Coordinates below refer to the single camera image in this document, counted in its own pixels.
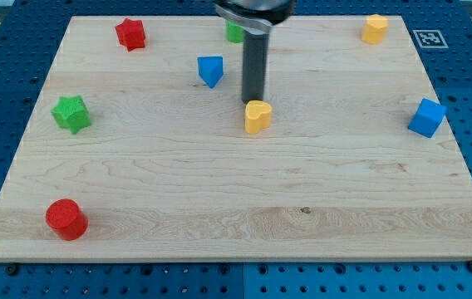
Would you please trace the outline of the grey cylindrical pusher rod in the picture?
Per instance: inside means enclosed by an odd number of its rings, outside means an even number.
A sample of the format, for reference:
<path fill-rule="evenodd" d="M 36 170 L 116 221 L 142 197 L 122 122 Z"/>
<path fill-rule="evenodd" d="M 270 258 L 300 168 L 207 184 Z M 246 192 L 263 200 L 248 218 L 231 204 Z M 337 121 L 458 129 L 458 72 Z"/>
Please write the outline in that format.
<path fill-rule="evenodd" d="M 262 100 L 265 87 L 269 35 L 244 29 L 242 60 L 242 102 Z"/>

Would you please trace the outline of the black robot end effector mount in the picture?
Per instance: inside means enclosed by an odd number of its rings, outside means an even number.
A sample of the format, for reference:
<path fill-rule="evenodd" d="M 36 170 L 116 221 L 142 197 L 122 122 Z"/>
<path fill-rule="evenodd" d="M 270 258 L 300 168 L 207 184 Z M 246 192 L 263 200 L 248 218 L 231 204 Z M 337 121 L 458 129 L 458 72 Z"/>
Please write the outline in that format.
<path fill-rule="evenodd" d="M 269 34 L 290 18 L 297 0 L 213 0 L 216 13 L 254 34 Z"/>

